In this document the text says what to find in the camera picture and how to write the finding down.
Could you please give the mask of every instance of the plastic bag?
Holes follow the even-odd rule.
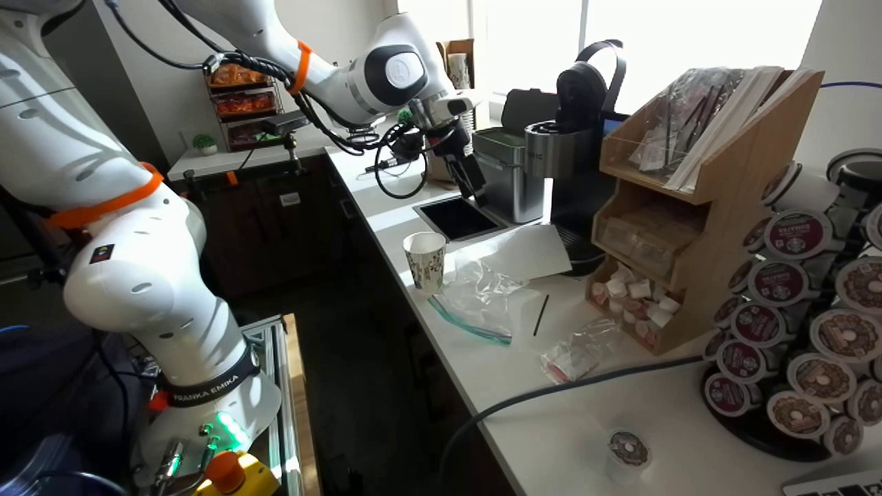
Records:
[[[510,345],[524,322],[522,313],[541,293],[510,282],[491,260],[461,265],[429,307],[454,327],[497,345]]]
[[[542,352],[542,369],[555,382],[567,382],[589,374],[599,363],[612,355],[619,342],[619,325],[614,319],[592,319],[589,327],[557,342]]]

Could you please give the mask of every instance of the cabinet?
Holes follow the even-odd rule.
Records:
[[[264,122],[279,114],[275,88],[264,75],[231,63],[206,77],[206,88],[231,151],[282,144]]]
[[[592,282],[625,265],[677,298],[681,309],[662,330],[636,333],[622,322],[651,352],[712,330],[728,279],[748,260],[743,231],[765,214],[763,187],[792,163],[818,86],[821,71],[786,75],[742,132],[702,161],[691,192],[666,191],[665,180],[629,163],[657,99],[604,141],[601,170],[617,185],[592,223],[592,243],[607,251]]]

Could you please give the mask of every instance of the wooden panel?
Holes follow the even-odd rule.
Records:
[[[315,440],[311,440],[307,369],[304,369],[294,313],[284,313],[284,333],[287,333],[287,381],[289,381],[297,460],[300,460],[300,496],[323,496],[320,468],[316,468]]]

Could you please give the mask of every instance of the coffee machine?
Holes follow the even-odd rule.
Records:
[[[601,49],[614,53],[610,82],[589,63]],[[557,93],[510,90],[501,126],[475,132],[475,158],[487,180],[476,207],[504,223],[555,223],[574,272],[589,272],[604,260],[589,245],[589,227],[614,187],[599,158],[604,136],[625,118],[614,114],[622,77],[622,43],[595,41],[557,77]]]

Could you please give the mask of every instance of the coffee pod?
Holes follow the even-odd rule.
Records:
[[[761,406],[761,392],[754,385],[735,382],[721,371],[705,377],[702,395],[712,411],[728,418],[739,418]]]
[[[742,298],[742,294],[724,298],[724,301],[717,307],[713,316],[712,316],[713,325],[717,325],[717,327],[728,327],[732,312],[735,312],[739,307],[743,307],[743,304],[748,304],[748,298]]]
[[[859,221],[863,238],[882,251],[882,205]]]
[[[863,381],[847,403],[847,411],[859,424],[870,426],[882,421],[882,382]]]
[[[882,381],[882,359],[873,359],[873,362],[870,362],[867,374],[870,374],[873,381]]]
[[[739,342],[748,342],[753,348],[781,348],[792,342],[792,330],[786,316],[761,304],[743,304],[731,316],[731,330]]]
[[[761,221],[748,231],[748,238],[742,240],[742,247],[743,247],[748,253],[763,251],[768,221],[772,221],[772,217],[761,217]]]
[[[847,403],[856,388],[856,377],[847,363],[818,352],[792,359],[787,382],[793,392],[827,406]]]
[[[841,187],[827,177],[792,163],[776,180],[763,191],[763,205],[772,210],[808,210],[827,213],[841,196]]]
[[[781,355],[731,338],[719,348],[717,366],[739,382],[757,382],[776,371]]]
[[[748,294],[763,307],[796,307],[818,293],[810,290],[808,272],[783,260],[753,265],[748,275]]]
[[[717,333],[709,338],[709,345],[705,345],[705,349],[702,349],[702,359],[705,359],[705,362],[717,362],[719,348],[721,348],[728,338],[731,338],[731,337],[728,337],[724,330],[717,330]]]
[[[844,307],[882,316],[882,260],[851,260],[834,275],[834,294]]]
[[[754,260],[743,260],[735,272],[728,279],[728,293],[739,294],[748,290],[748,275],[753,269],[753,265],[757,265]]]
[[[851,309],[827,309],[808,327],[810,345],[844,363],[867,363],[882,352],[882,325]]]
[[[856,446],[863,444],[863,424],[855,421],[851,417],[837,417],[830,421],[830,431],[825,432],[825,446],[834,458],[855,454]]]
[[[812,439],[818,440],[830,431],[830,411],[825,403],[796,395],[796,392],[776,392],[765,403],[768,421],[792,436],[792,439]]]
[[[844,247],[844,243],[833,238],[830,217],[796,210],[776,213],[768,221],[763,245],[768,257],[793,263]]]

